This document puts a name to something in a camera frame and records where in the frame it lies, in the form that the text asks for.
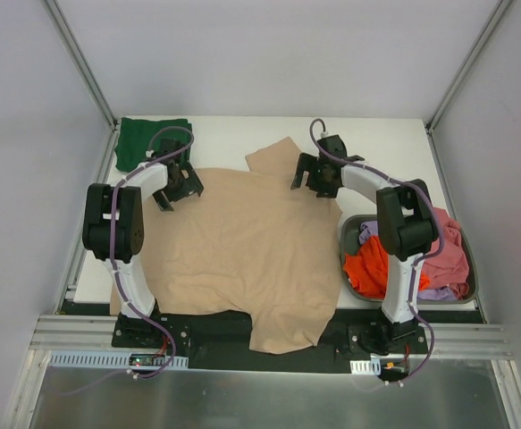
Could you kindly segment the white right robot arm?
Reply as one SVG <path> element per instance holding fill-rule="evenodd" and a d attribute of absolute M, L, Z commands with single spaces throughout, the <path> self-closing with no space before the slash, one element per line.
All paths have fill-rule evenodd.
<path fill-rule="evenodd" d="M 317 156 L 299 155 L 291 183 L 275 164 L 245 172 L 188 171 L 202 197 L 191 213 L 197 238 L 190 263 L 215 293 L 205 307 L 245 312 L 260 332 L 323 325 L 346 275 L 359 293 L 382 300 L 388 323 L 376 330 L 376 341 L 397 352 L 408 342 L 403 324 L 413 320 L 416 294 L 424 287 L 422 264 L 444 246 L 427 187 L 420 180 L 397 181 L 348 156 L 339 136 L 322 136 L 315 145 Z M 378 257 L 364 251 L 335 256 L 347 243 L 333 232 L 341 188 L 376 204 Z"/>

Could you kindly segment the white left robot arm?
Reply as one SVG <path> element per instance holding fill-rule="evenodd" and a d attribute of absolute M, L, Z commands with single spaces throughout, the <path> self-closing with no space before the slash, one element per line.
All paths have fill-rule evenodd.
<path fill-rule="evenodd" d="M 189 161 L 189 147 L 177 139 L 160 139 L 146 152 L 146 160 L 116 184 L 93 183 L 87 190 L 82 243 L 113 277 L 120 314 L 138 318 L 131 335 L 145 348 L 161 341 L 164 328 L 149 317 L 156 298 L 139 256 L 145 243 L 143 205 L 152 200 L 168 212 L 174 202 L 202 194 L 204 185 Z"/>

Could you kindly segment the beige t shirt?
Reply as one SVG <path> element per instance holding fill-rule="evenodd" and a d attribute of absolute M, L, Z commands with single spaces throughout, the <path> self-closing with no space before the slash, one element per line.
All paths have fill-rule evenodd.
<path fill-rule="evenodd" d="M 171 212 L 144 203 L 140 261 L 162 312 L 286 311 L 311 328 L 332 318 L 341 211 L 332 199 L 290 188 L 299 154 L 282 139 L 249 154 L 246 171 L 199 169 L 203 193 Z"/>

